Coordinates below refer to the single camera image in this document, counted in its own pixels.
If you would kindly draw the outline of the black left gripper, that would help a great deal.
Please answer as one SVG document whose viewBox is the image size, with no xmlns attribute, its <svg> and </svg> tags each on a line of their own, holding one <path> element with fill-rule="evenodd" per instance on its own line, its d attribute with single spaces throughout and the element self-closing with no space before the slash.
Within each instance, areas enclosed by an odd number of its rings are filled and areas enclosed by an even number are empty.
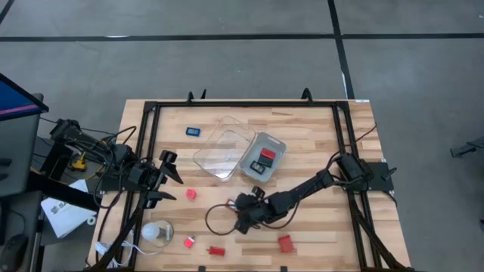
<svg viewBox="0 0 484 272">
<path fill-rule="evenodd" d="M 127 190 L 158 190 L 161 184 L 166 183 L 166 175 L 175 182 L 183 184 L 175 164 L 177 157 L 176 153 L 163 150 L 160 155 L 160 168 L 156 168 L 150 162 L 130 162 L 127 166 Z M 148 191 L 145 194 L 144 208 L 154 209 L 163 199 L 176 200 L 173 195 L 166 192 Z"/>
</svg>

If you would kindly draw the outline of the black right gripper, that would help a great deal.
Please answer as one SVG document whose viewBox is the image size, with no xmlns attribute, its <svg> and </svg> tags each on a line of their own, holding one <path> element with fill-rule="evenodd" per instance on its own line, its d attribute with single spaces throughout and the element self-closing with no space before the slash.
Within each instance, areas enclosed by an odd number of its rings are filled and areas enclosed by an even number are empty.
<svg viewBox="0 0 484 272">
<path fill-rule="evenodd" d="M 258 186 L 252 188 L 251 193 L 241 193 L 234 201 L 237 210 L 245 212 L 244 219 L 237 219 L 234 229 L 242 234 L 247 234 L 253 224 L 270 224 L 276 220 L 273 206 L 269 202 L 261 201 L 265 197 L 265 191 Z"/>
</svg>

